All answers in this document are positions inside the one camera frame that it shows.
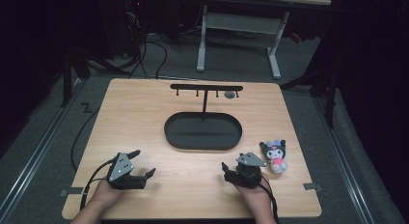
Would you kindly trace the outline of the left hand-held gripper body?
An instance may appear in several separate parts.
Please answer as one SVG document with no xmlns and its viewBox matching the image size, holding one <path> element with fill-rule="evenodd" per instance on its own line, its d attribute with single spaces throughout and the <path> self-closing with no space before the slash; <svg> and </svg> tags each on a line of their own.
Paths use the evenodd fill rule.
<svg viewBox="0 0 409 224">
<path fill-rule="evenodd" d="M 135 182 L 134 176 L 130 173 L 134 169 L 131 159 L 128 159 L 126 153 L 118 153 L 113 159 L 107 174 L 109 184 L 118 190 L 143 189 L 146 182 Z"/>
</svg>

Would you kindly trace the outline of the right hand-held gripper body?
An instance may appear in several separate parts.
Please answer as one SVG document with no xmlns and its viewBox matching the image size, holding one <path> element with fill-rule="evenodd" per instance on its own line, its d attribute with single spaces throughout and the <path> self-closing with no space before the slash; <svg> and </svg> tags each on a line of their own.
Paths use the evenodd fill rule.
<svg viewBox="0 0 409 224">
<path fill-rule="evenodd" d="M 261 167 L 265 167 L 266 163 L 252 152 L 241 154 L 237 159 L 235 170 L 237 176 L 226 176 L 225 181 L 234 185 L 239 185 L 247 188 L 255 188 L 261 181 Z"/>
</svg>

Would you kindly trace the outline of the person's right hand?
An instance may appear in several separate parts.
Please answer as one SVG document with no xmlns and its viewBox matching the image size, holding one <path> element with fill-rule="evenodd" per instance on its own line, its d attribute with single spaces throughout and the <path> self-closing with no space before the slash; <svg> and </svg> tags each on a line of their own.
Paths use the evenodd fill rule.
<svg viewBox="0 0 409 224">
<path fill-rule="evenodd" d="M 236 185 L 235 188 L 242 195 L 245 204 L 254 216 L 271 216 L 271 200 L 267 191 L 270 191 L 269 178 L 261 173 L 260 185 L 255 188 L 247 188 Z"/>
</svg>

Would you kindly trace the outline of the person's left hand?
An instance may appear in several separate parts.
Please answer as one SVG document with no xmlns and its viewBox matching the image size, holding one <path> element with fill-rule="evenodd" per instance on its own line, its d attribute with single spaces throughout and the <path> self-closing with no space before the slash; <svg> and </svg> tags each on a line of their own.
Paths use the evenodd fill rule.
<svg viewBox="0 0 409 224">
<path fill-rule="evenodd" d="M 101 180 L 87 206 L 99 213 L 103 213 L 115 205 L 122 195 L 123 190 L 113 188 L 107 180 Z"/>
</svg>

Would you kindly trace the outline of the black and pink plush toy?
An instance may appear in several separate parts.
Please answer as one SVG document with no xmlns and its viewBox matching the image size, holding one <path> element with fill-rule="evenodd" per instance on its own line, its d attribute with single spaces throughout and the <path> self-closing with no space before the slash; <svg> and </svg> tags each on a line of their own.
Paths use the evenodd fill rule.
<svg viewBox="0 0 409 224">
<path fill-rule="evenodd" d="M 270 170 L 275 174 L 282 174 L 287 168 L 285 162 L 286 141 L 284 139 L 277 139 L 274 141 L 260 142 L 259 146 L 269 162 Z"/>
</svg>

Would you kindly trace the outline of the black hook stand with tray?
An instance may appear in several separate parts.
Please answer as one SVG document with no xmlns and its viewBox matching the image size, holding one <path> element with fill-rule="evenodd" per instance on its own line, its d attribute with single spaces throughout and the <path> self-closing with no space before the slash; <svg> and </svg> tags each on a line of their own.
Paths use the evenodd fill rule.
<svg viewBox="0 0 409 224">
<path fill-rule="evenodd" d="M 242 86 L 171 84 L 170 88 L 204 92 L 203 109 L 200 112 L 177 112 L 170 116 L 164 125 L 166 140 L 180 150 L 194 151 L 228 151 L 234 148 L 242 136 L 242 125 L 228 113 L 208 112 L 208 93 L 214 92 L 219 97 L 220 92 L 232 93 L 238 98 Z"/>
</svg>

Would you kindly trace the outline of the black metal stand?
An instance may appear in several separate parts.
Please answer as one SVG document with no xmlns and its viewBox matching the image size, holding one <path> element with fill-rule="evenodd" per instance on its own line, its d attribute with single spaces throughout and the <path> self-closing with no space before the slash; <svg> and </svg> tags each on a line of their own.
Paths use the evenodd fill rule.
<svg viewBox="0 0 409 224">
<path fill-rule="evenodd" d="M 306 72 L 304 75 L 281 85 L 282 90 L 288 90 L 297 85 L 311 85 L 310 95 L 312 97 L 326 97 L 324 117 L 330 128 L 334 127 L 333 116 L 336 105 L 337 81 L 340 71 L 338 69 L 322 69 L 314 72 Z"/>
<path fill-rule="evenodd" d="M 87 66 L 86 52 L 81 48 L 68 49 L 64 55 L 62 107 L 68 105 L 72 96 L 73 72 L 80 79 L 88 79 L 91 75 Z"/>
</svg>

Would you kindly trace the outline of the dark computer tower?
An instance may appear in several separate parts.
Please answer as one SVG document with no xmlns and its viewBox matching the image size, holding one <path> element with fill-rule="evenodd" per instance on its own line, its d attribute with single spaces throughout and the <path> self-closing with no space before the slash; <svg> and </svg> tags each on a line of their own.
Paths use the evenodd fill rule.
<svg viewBox="0 0 409 224">
<path fill-rule="evenodd" d="M 98 0 L 111 53 L 114 57 L 130 57 L 137 44 L 140 29 L 133 0 Z"/>
</svg>

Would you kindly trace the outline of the white-framed desk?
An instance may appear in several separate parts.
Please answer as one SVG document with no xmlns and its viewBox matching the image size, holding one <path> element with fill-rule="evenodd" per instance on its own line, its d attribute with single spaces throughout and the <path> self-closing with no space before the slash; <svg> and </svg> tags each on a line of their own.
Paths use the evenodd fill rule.
<svg viewBox="0 0 409 224">
<path fill-rule="evenodd" d="M 324 8 L 331 5 L 331 0 L 257 0 L 260 2 L 275 2 L 279 5 L 312 6 L 313 8 Z M 246 32 L 254 34 L 273 35 L 275 40 L 266 48 L 272 76 L 280 79 L 281 72 L 278 66 L 276 51 L 286 28 L 290 14 L 289 9 L 284 9 L 278 15 L 268 17 L 267 15 L 235 14 L 234 12 L 209 12 L 207 5 L 202 8 L 201 42 L 198 50 L 196 69 L 198 72 L 205 70 L 206 53 L 206 31 L 208 29 Z"/>
</svg>

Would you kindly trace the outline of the aluminium floor rail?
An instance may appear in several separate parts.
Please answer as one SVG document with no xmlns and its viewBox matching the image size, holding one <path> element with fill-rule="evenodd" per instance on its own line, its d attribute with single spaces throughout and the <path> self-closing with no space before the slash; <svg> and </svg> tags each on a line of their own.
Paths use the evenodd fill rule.
<svg viewBox="0 0 409 224">
<path fill-rule="evenodd" d="M 27 125 L 12 148 L 0 160 L 0 222 L 7 222 L 36 176 L 55 138 L 63 126 L 72 104 L 85 87 L 87 79 L 75 79 L 68 103 L 61 98 L 64 83 L 53 91 L 29 116 Z"/>
<path fill-rule="evenodd" d="M 343 182 L 348 191 L 349 197 L 353 203 L 355 211 L 357 212 L 361 224 L 374 224 L 373 216 L 369 210 L 367 201 L 359 186 L 351 167 L 348 164 L 347 158 L 342 150 L 341 142 L 335 133 L 335 130 L 329 126 L 326 116 L 324 103 L 320 98 L 313 99 L 314 106 L 319 113 L 320 120 L 324 124 L 326 132 L 330 138 L 331 147 L 335 154 L 335 159 L 339 167 Z"/>
</svg>

